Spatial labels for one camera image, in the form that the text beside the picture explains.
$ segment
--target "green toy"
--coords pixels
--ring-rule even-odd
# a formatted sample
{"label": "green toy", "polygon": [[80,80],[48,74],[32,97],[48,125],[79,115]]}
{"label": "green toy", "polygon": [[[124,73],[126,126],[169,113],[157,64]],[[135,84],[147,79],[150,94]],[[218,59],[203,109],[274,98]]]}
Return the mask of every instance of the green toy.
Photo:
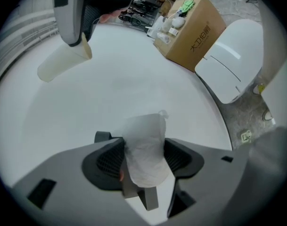
{"label": "green toy", "polygon": [[188,11],[190,11],[192,9],[192,7],[194,6],[195,4],[195,1],[193,0],[186,0],[182,7],[179,8],[179,10],[182,12],[182,13],[186,13]]}

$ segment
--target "white plastic bag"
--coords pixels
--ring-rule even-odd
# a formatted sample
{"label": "white plastic bag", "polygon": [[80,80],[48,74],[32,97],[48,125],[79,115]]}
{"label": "white plastic bag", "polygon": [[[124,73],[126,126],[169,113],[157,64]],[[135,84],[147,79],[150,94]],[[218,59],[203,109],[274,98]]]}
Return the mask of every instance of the white plastic bag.
{"label": "white plastic bag", "polygon": [[129,118],[123,129],[125,157],[131,180],[139,187],[154,187],[168,176],[164,158],[165,114]]}

